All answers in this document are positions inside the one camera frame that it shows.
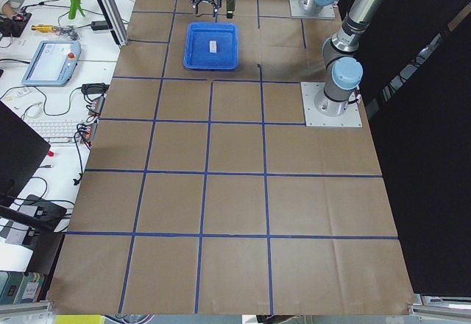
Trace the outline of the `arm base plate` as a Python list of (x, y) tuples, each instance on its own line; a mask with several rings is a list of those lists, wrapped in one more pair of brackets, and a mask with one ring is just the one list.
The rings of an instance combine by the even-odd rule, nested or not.
[(333, 20), (335, 0), (289, 0), (292, 18)]
[(362, 128), (355, 93), (345, 102), (334, 102), (325, 96), (323, 82), (301, 82), (302, 104), (306, 127)]

